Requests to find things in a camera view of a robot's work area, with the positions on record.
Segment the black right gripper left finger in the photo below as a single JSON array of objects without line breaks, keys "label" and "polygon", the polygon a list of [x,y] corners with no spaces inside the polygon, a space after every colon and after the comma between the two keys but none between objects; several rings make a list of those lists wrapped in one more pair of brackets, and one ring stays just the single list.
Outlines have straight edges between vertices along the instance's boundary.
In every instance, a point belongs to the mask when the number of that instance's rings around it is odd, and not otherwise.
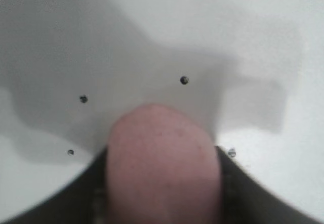
[{"label": "black right gripper left finger", "polygon": [[89,165],[22,165],[1,170],[1,223],[95,223],[104,214],[106,150]]}]

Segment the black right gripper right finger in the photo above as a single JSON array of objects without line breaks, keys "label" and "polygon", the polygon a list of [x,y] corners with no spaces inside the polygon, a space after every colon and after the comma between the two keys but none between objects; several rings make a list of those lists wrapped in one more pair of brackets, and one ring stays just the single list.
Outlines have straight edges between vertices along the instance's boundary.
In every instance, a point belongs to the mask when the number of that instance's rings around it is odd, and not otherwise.
[{"label": "black right gripper right finger", "polygon": [[285,204],[249,177],[220,147],[224,223],[312,223],[319,221]]}]

